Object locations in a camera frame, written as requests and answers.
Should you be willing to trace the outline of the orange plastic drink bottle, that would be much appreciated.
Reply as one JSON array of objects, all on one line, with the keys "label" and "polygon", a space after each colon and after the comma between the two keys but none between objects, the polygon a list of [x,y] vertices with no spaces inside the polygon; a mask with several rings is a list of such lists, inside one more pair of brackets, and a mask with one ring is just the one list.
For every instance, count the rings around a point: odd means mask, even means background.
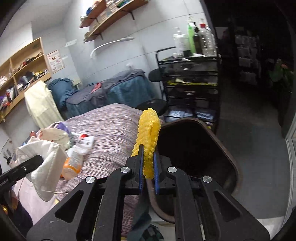
[{"label": "orange plastic drink bottle", "polygon": [[68,157],[63,165],[61,175],[66,180],[70,180],[80,173],[83,165],[83,156],[75,148],[70,148],[67,155]]}]

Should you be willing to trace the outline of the white red bag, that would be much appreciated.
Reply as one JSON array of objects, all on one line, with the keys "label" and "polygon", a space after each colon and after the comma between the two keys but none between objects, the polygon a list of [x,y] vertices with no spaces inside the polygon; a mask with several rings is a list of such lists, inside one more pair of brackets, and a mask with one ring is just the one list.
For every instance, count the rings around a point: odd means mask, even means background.
[{"label": "white red bag", "polygon": [[80,155],[86,155],[90,152],[94,143],[94,136],[86,133],[71,133],[74,138],[74,148]]}]

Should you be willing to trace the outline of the dark brown trash bin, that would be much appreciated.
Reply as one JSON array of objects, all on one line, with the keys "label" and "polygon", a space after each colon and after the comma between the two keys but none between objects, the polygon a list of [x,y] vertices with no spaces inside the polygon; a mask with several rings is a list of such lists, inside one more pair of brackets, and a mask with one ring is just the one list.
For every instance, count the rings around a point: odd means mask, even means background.
[{"label": "dark brown trash bin", "polygon": [[152,209],[166,222],[174,223],[173,201],[166,194],[166,166],[174,166],[187,175],[211,176],[230,194],[236,194],[242,182],[234,157],[217,136],[196,118],[181,118],[161,124],[154,154],[154,179],[147,181]]}]

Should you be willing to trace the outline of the cream hanging cloth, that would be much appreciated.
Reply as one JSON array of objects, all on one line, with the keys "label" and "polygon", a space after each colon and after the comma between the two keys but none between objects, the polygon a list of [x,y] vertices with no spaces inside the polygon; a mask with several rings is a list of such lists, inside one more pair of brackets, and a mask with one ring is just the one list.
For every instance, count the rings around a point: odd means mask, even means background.
[{"label": "cream hanging cloth", "polygon": [[43,81],[38,81],[24,93],[28,113],[39,128],[64,121],[51,91]]}]

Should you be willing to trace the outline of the blue cloth pile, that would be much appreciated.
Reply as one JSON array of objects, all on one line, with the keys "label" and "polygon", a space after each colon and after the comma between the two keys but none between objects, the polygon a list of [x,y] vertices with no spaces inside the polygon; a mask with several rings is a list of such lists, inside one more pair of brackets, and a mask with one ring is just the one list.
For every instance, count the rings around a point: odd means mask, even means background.
[{"label": "blue cloth pile", "polygon": [[69,78],[58,78],[52,80],[48,84],[55,104],[59,111],[66,110],[66,101],[78,90],[74,87],[73,82]]}]

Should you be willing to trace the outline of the red cloth on bed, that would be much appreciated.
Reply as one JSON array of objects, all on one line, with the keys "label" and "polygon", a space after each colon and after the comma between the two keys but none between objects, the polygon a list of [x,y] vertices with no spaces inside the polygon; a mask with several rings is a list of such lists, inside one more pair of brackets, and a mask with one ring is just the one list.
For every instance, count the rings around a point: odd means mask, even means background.
[{"label": "red cloth on bed", "polygon": [[102,84],[100,82],[96,83],[90,93],[93,93],[93,92],[99,90],[101,87],[102,87]]}]

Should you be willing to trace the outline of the black round stool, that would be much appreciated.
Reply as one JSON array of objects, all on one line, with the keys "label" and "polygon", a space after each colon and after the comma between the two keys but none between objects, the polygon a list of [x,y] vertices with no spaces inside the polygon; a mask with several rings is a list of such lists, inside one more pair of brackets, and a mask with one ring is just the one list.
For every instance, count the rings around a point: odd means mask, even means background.
[{"label": "black round stool", "polygon": [[163,68],[157,68],[152,70],[149,75],[148,79],[150,82],[162,82],[163,81]]}]

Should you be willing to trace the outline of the clear red-cap bottle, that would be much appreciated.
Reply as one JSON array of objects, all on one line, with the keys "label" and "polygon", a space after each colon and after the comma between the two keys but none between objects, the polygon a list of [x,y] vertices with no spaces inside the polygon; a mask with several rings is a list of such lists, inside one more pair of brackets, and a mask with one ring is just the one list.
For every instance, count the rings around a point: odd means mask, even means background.
[{"label": "clear red-cap bottle", "polygon": [[200,40],[203,55],[217,56],[214,36],[205,23],[200,24]]}]

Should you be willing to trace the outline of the dark pump bottle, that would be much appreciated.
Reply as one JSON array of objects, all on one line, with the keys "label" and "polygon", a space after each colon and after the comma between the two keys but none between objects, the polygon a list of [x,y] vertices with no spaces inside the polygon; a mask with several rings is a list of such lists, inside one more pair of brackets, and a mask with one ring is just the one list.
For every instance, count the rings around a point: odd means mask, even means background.
[{"label": "dark pump bottle", "polygon": [[197,54],[203,54],[202,45],[200,42],[200,36],[199,36],[199,29],[195,26],[194,27],[194,36],[193,36],[195,49]]}]

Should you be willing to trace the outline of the white pump bottle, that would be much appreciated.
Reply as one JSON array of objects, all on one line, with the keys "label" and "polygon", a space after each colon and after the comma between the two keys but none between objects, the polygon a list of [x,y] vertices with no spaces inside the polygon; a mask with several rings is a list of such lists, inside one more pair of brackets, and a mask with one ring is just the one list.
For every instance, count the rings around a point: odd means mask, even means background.
[{"label": "white pump bottle", "polygon": [[175,46],[177,48],[177,54],[183,57],[190,57],[191,50],[189,44],[189,37],[180,30],[180,27],[175,27],[177,33],[173,35]]}]

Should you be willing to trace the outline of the white floor lamp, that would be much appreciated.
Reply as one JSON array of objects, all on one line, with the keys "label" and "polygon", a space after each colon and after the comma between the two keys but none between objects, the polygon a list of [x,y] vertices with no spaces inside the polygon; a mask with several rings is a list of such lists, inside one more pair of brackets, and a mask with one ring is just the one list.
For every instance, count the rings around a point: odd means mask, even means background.
[{"label": "white floor lamp", "polygon": [[120,38],[118,40],[115,40],[115,41],[111,41],[111,42],[108,42],[108,43],[105,43],[103,45],[100,45],[98,47],[96,47],[95,49],[92,50],[92,52],[90,53],[90,58],[92,59],[93,58],[93,54],[100,48],[103,48],[105,46],[109,46],[109,45],[112,45],[112,44],[115,44],[115,43],[120,43],[120,42],[127,42],[127,41],[132,41],[134,40],[135,37],[125,37],[125,38]]}]

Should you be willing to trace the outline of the green lotion bottle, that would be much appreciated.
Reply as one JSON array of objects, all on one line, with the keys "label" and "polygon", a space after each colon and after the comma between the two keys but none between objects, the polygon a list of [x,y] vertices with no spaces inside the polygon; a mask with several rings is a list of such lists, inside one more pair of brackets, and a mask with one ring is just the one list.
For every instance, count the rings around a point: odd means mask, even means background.
[{"label": "green lotion bottle", "polygon": [[195,25],[191,17],[188,18],[188,25],[187,25],[187,32],[188,32],[188,38],[189,38],[189,45],[190,45],[190,51],[192,54],[196,53],[196,47],[194,43],[194,31]]}]

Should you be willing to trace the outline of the wooden wall shelf unit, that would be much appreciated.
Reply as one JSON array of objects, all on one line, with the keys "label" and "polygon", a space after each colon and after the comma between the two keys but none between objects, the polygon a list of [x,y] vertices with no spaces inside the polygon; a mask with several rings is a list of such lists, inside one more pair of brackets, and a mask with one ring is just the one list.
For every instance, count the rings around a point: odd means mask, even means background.
[{"label": "wooden wall shelf unit", "polygon": [[41,38],[26,45],[1,65],[1,122],[38,81],[46,82],[52,71]]}]

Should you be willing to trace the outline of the wall poster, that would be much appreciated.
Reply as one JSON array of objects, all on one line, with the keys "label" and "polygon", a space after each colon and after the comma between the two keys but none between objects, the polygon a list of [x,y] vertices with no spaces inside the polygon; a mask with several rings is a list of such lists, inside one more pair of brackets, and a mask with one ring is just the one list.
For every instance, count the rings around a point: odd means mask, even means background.
[{"label": "wall poster", "polygon": [[65,67],[59,50],[55,50],[47,54],[47,60],[50,66],[51,73],[53,74]]}]

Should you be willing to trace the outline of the wooden upper wall shelf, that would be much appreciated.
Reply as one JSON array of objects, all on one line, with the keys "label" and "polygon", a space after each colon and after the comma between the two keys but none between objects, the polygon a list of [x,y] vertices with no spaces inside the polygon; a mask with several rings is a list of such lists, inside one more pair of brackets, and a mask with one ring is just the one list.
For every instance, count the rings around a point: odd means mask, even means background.
[{"label": "wooden upper wall shelf", "polygon": [[126,15],[130,15],[134,20],[133,11],[148,4],[148,1],[95,1],[87,10],[85,16],[80,17],[80,28],[89,28],[84,34],[84,42],[94,41],[98,36],[111,25],[119,21]]}]

